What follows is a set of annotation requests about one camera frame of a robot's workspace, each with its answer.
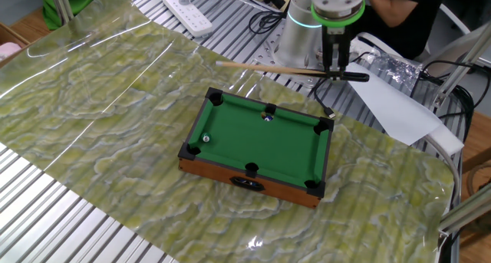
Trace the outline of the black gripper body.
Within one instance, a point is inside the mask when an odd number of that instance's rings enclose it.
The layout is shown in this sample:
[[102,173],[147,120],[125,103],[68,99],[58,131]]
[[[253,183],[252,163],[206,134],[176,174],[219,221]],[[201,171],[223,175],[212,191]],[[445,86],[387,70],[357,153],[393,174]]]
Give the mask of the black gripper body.
[[349,28],[329,28],[325,25],[321,30],[322,47],[333,48],[336,44],[339,48],[349,48],[351,36]]

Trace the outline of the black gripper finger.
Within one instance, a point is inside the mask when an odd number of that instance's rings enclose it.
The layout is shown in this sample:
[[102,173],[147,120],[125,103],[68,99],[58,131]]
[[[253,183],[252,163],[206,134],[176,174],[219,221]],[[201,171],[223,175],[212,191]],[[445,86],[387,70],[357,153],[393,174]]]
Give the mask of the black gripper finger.
[[344,78],[344,72],[349,64],[349,48],[338,49],[338,78],[342,80]]
[[334,72],[331,71],[332,61],[333,61],[333,50],[332,48],[323,48],[323,56],[322,56],[323,66],[325,69],[325,73],[328,75],[329,79],[334,79]]

